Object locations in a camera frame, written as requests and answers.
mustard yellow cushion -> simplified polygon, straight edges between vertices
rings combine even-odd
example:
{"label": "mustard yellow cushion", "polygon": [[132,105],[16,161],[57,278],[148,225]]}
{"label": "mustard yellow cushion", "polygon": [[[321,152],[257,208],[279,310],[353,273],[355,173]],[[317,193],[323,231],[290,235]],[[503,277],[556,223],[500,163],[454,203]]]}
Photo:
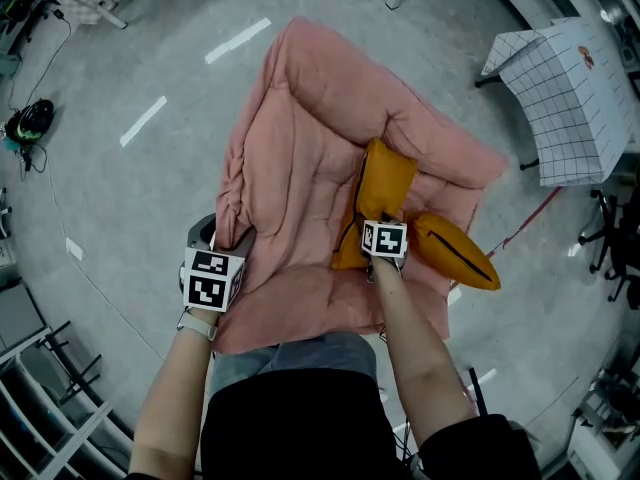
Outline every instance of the mustard yellow cushion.
{"label": "mustard yellow cushion", "polygon": [[391,151],[380,139],[369,143],[342,218],[331,268],[367,266],[367,260],[360,253],[356,220],[382,220],[383,213],[394,217],[402,207],[416,171],[415,160]]}
{"label": "mustard yellow cushion", "polygon": [[430,212],[406,215],[409,243],[443,276],[482,290],[499,290],[500,279],[485,254],[464,231]]}

pink comforter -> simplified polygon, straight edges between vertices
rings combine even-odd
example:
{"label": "pink comforter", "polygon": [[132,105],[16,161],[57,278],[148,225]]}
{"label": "pink comforter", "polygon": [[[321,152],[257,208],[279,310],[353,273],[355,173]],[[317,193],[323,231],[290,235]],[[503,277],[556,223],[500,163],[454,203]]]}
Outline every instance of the pink comforter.
{"label": "pink comforter", "polygon": [[[375,137],[418,160],[403,209],[429,209],[462,229],[506,168],[337,32],[292,20],[267,54],[225,155],[216,243],[229,247],[250,226],[257,239],[215,350],[379,328],[375,286],[363,272],[329,268],[363,148]],[[404,278],[418,310],[448,337],[450,280],[413,254]]]}

hand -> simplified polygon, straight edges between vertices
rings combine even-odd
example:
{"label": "hand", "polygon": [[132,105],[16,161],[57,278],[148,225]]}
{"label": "hand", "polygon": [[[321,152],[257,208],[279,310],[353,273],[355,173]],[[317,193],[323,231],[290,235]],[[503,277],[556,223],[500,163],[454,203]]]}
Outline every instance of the hand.
{"label": "hand", "polygon": [[218,311],[210,311],[208,309],[200,308],[189,308],[188,311],[191,316],[195,316],[198,320],[202,320],[212,327],[216,326],[218,318],[222,315],[222,313]]}

gray floor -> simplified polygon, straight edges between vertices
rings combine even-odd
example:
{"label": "gray floor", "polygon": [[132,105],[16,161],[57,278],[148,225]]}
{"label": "gray floor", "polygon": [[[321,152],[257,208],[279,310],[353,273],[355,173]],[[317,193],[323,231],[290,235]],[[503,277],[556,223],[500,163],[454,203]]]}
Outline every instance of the gray floor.
{"label": "gray floor", "polygon": [[[21,183],[11,154],[2,152],[0,165],[24,278],[52,325],[71,319],[84,346],[103,354],[98,389],[132,426],[180,313],[186,231],[214,210],[229,131],[291,17],[335,27],[514,167],[534,158],[515,99],[503,86],[472,83],[495,34],[523,27],[502,0],[404,0],[396,11],[384,0],[131,0],[118,12],[126,30],[78,27],[37,91],[59,107],[48,172]],[[209,51],[263,17],[269,28],[205,64]],[[65,32],[52,19],[38,26],[14,105]],[[9,89],[0,87],[4,101]],[[162,95],[168,103],[123,149],[121,135]],[[472,237],[492,249],[549,193],[535,170],[511,170],[487,191]],[[606,302],[611,286],[589,275],[593,248],[568,255],[592,208],[588,189],[565,189],[495,257],[503,289],[463,288],[450,308],[458,366],[496,369],[484,386],[489,409],[536,434],[543,463],[559,450],[572,408],[628,314],[625,303]],[[82,262],[65,252],[62,222],[84,248]],[[404,416],[388,357],[372,342],[396,426]]]}

white floor marking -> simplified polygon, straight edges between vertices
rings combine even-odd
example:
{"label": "white floor marking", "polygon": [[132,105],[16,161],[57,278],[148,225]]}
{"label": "white floor marking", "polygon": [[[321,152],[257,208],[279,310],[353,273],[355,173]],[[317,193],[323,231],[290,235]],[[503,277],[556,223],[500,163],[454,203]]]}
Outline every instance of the white floor marking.
{"label": "white floor marking", "polygon": [[567,256],[569,256],[569,258],[573,258],[576,254],[578,254],[578,251],[582,249],[582,246],[580,244],[573,244],[573,246],[569,247],[569,252],[567,252]]}
{"label": "white floor marking", "polygon": [[77,243],[75,243],[71,238],[67,237],[66,241],[67,252],[73,254],[76,258],[82,261],[84,256],[84,250]]}
{"label": "white floor marking", "polygon": [[[482,384],[484,384],[488,380],[491,380],[496,375],[498,375],[498,371],[495,368],[492,368],[491,370],[489,370],[487,373],[485,373],[482,377],[480,377],[478,379],[478,385],[481,386]],[[470,392],[474,392],[475,391],[475,388],[473,387],[473,384],[471,384],[470,386],[467,386],[467,391],[470,391]]]}
{"label": "white floor marking", "polygon": [[448,305],[451,306],[455,301],[462,297],[462,291],[459,286],[456,286],[449,292]]}
{"label": "white floor marking", "polygon": [[142,114],[140,119],[138,119],[135,124],[131,128],[129,128],[129,131],[127,131],[127,133],[120,137],[120,145],[122,147],[125,147],[127,144],[129,144],[129,141],[133,139],[140,130],[142,130],[142,127],[158,112],[158,110],[164,107],[164,104],[166,102],[167,98],[161,96],[160,99],[158,99],[158,101],[156,101],[149,110]]}
{"label": "white floor marking", "polygon": [[405,423],[403,423],[402,425],[398,425],[397,427],[395,427],[395,428],[393,429],[393,433],[394,433],[394,434],[397,434],[397,433],[398,433],[398,432],[400,432],[401,430],[404,430],[404,427],[406,427],[406,426],[407,426],[407,423],[406,423],[406,422],[405,422]]}
{"label": "white floor marking", "polygon": [[204,61],[207,64],[211,64],[213,61],[222,57],[225,53],[230,52],[231,50],[235,50],[241,44],[246,43],[249,39],[251,39],[261,30],[267,28],[269,25],[271,25],[271,21],[269,21],[269,18],[262,18],[258,23],[251,25],[249,28],[240,32],[231,40],[227,41],[226,43],[222,43],[215,50],[209,52],[204,58]]}

